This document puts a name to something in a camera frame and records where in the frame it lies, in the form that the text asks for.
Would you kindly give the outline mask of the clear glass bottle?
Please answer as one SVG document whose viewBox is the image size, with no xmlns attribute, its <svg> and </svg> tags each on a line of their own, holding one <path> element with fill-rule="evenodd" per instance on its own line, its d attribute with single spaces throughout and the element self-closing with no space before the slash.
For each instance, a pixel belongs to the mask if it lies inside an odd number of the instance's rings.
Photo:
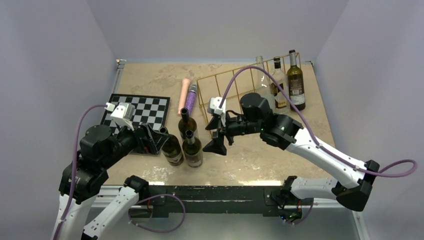
<svg viewBox="0 0 424 240">
<path fill-rule="evenodd" d="M 271 82 L 268 76 L 261 70 L 254 69 L 255 72 L 255 92 L 267 99 L 270 108 L 275 111 L 275 98 L 271 90 Z"/>
</svg>

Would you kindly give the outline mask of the clear square liquor bottle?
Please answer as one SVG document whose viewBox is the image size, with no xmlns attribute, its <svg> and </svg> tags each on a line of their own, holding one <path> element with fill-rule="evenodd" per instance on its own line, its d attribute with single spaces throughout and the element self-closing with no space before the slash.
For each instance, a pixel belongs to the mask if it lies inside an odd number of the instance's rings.
<svg viewBox="0 0 424 240">
<path fill-rule="evenodd" d="M 275 79 L 277 84 L 272 82 L 271 89 L 274 95 L 274 106 L 275 113 L 278 114 L 287 114 L 289 112 L 289 106 L 286 98 L 283 93 L 286 92 L 285 88 L 287 87 L 287 75 L 282 71 L 281 58 L 276 56 L 273 58 L 274 71 L 272 77 Z"/>
</svg>

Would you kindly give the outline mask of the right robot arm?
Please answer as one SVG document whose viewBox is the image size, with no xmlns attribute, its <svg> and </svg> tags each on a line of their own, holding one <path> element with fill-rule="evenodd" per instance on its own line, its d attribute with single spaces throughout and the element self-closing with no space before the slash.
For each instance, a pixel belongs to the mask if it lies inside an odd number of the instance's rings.
<svg viewBox="0 0 424 240">
<path fill-rule="evenodd" d="M 349 157 L 327 143 L 313 140 L 308 130 L 288 115 L 273 113 L 269 102 L 257 93 L 248 93 L 240 100 L 242 114 L 229 116 L 226 100 L 212 97 L 208 112 L 212 119 L 206 126 L 212 130 L 212 140 L 203 147 L 204 152 L 225 156 L 235 136 L 258 133 L 268 145 L 289 151 L 310 161 L 331 175 L 330 178 L 307 179 L 292 176 L 284 183 L 280 196 L 288 204 L 298 199 L 321 198 L 336 200 L 345 208 L 362 212 L 370 198 L 375 176 L 380 165 L 369 160 L 363 162 Z"/>
</svg>

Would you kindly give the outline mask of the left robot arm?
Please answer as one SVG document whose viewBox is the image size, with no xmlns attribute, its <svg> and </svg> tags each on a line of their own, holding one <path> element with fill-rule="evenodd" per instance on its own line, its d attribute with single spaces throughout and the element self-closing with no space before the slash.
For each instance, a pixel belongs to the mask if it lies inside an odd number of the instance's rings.
<svg viewBox="0 0 424 240">
<path fill-rule="evenodd" d="M 107 170 L 131 152 L 158 154 L 170 138 L 165 127 L 153 130 L 147 123 L 134 129 L 122 127 L 114 134 L 106 125 L 90 127 L 80 140 L 75 159 L 62 173 L 59 185 L 59 211 L 53 240 L 99 240 L 135 204 L 149 199 L 148 181 L 132 175 L 116 197 L 92 221 L 86 222 Z"/>
</svg>

